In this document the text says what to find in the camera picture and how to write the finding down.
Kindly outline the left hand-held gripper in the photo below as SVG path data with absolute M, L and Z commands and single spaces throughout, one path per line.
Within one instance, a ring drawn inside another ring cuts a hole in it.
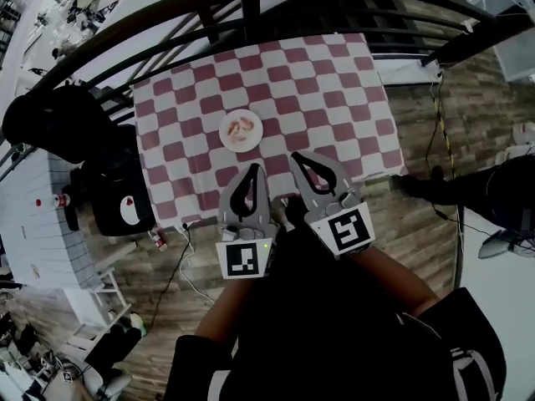
M 268 223 L 269 196 L 264 169 L 251 164 L 236 174 L 219 200 L 220 222 Z M 216 244 L 224 279 L 263 278 L 269 275 L 277 246 L 279 227 L 269 223 L 262 229 L 224 226 Z

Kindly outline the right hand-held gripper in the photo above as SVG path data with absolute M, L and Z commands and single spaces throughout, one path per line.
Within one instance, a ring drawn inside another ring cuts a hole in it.
M 307 207 L 307 223 L 336 260 L 375 240 L 368 205 L 345 168 L 315 152 L 293 152 L 290 166 Z

